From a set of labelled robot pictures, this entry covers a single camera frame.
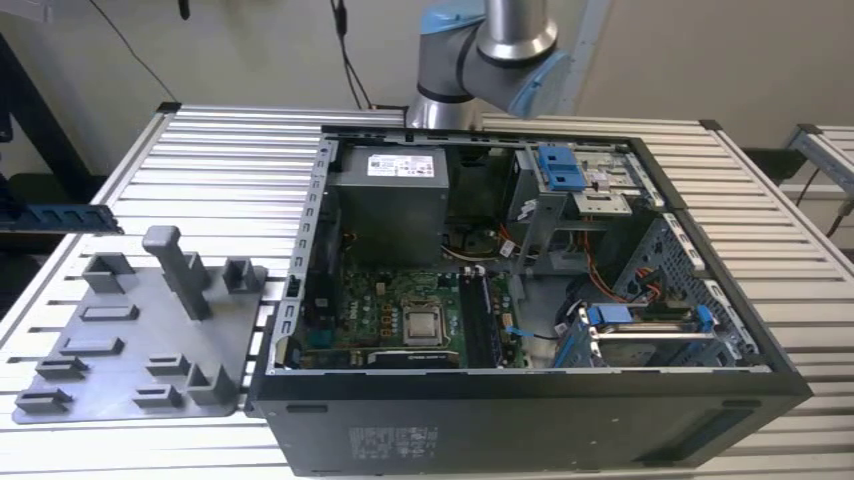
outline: gray plastic holder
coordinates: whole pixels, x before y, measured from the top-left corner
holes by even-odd
[[[161,269],[132,268],[120,253],[92,257],[89,290],[17,397],[17,423],[236,410],[266,269],[245,258],[205,268],[178,237],[174,227],[144,237]]]

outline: motherboard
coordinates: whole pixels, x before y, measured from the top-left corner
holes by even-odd
[[[523,367],[521,342],[505,330],[514,326],[508,276],[489,274],[485,288],[473,292],[462,276],[346,265],[337,319],[309,328],[301,367],[468,368],[477,363],[470,355],[485,355],[493,367]],[[484,326],[485,334],[476,331]],[[485,353],[482,343],[472,342],[478,335],[494,339]]]

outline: white wall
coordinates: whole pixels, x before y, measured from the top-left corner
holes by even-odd
[[[579,115],[712,118],[741,146],[854,125],[854,2],[612,0]]]
[[[326,0],[192,0],[186,22],[174,0],[96,1],[181,102],[354,108]],[[346,2],[349,56],[374,103],[414,92],[430,3]],[[584,1],[551,3],[571,47]],[[0,14],[0,30],[83,161],[108,172],[166,98],[87,1],[54,5],[53,23]]]

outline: blue drive bay bracket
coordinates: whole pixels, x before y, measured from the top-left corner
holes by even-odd
[[[548,189],[565,192],[583,191],[587,188],[587,181],[569,147],[553,143],[540,143],[536,151],[539,166],[548,181]]]

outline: aluminum table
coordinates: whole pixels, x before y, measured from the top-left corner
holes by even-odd
[[[209,265],[250,256],[270,270],[261,326],[280,298],[320,126],[394,126],[398,112],[182,106],[157,113],[94,198],[125,236],[69,235],[0,322],[0,473],[59,479],[292,477],[262,420],[224,418],[22,426],[29,385],[86,288],[87,256],[153,266],[141,235],[177,225]],[[501,478],[854,478],[854,266],[728,136],[699,122],[486,115],[484,128],[641,137],[815,397],[699,469],[536,472]],[[260,334],[250,354],[257,352]],[[249,356],[246,373],[253,368]]]
[[[800,124],[787,148],[800,151],[848,197],[854,196],[854,127]]]

